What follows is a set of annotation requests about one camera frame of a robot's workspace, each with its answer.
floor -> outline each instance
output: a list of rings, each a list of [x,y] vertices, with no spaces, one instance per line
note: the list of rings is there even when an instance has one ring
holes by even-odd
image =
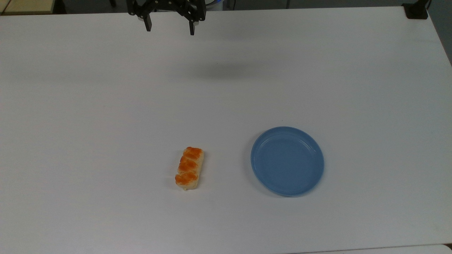
[[[109,0],[63,1],[68,14],[127,12],[125,0],[116,0],[116,7]],[[223,10],[285,9],[288,2],[290,9],[297,9],[401,6],[415,0],[225,0]],[[428,12],[452,64],[452,0],[432,0]]]

white table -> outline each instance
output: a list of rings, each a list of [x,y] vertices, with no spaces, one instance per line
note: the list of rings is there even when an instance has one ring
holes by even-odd
[[[395,248],[355,249],[345,251],[314,252],[316,254],[451,254],[445,245],[422,245]]]
[[[452,242],[452,68],[401,7],[0,17],[0,253],[276,254]],[[263,131],[325,173],[283,198]],[[198,189],[174,184],[187,146]]]

blue plate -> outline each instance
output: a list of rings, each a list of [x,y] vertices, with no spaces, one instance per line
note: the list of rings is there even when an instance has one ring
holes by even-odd
[[[296,128],[262,133],[251,150],[251,166],[269,190],[286,197],[311,190],[323,174],[324,160],[314,139]]]

black object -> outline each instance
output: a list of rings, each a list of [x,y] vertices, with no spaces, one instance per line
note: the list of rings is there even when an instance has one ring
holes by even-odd
[[[206,19],[204,0],[146,0],[143,5],[139,5],[137,0],[126,0],[126,3],[128,13],[142,18],[148,32],[152,27],[149,13],[157,9],[176,11],[188,19],[191,35],[195,34],[194,23]]]
[[[406,17],[409,19],[427,19],[428,13],[425,5],[428,1],[429,0],[418,0],[414,4],[402,4],[405,9]]]

